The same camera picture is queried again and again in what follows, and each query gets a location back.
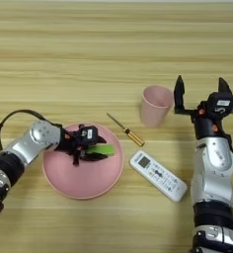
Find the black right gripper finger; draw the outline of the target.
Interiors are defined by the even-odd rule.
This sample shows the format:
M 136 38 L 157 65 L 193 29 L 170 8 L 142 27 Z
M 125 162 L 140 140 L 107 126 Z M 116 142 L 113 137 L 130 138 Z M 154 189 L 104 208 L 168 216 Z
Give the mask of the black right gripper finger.
M 228 94 L 232 93 L 228 83 L 222 77 L 218 78 L 218 92 Z
M 183 111 L 185 109 L 184 94 L 185 94 L 185 84 L 182 76 L 179 75 L 174 89 L 174 100 L 176 111 Z

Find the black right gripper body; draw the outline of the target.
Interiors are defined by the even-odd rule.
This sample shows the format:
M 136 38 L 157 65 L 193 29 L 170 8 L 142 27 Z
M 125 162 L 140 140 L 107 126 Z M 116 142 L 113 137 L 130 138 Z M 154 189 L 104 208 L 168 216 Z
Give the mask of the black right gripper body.
M 176 106 L 174 111 L 176 114 L 191 117 L 191 121 L 194 124 L 195 138 L 197 140 L 205 137 L 223 137 L 228 141 L 231 140 L 231 136 L 223 130 L 223 117 L 219 117 L 218 115 L 215 117 L 210 116 L 205 109 L 205 105 L 198 105 L 196 109 L 191 110 Z

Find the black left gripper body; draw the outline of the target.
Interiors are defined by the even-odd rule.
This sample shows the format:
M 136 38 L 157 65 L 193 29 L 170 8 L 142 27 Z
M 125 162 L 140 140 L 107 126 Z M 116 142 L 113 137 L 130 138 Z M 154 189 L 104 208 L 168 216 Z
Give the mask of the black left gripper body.
M 84 126 L 79 126 L 77 131 L 60 131 L 60 140 L 55 151 L 65 152 L 73 157 L 73 165 L 78 166 L 81 153 L 88 148 L 87 131 Z

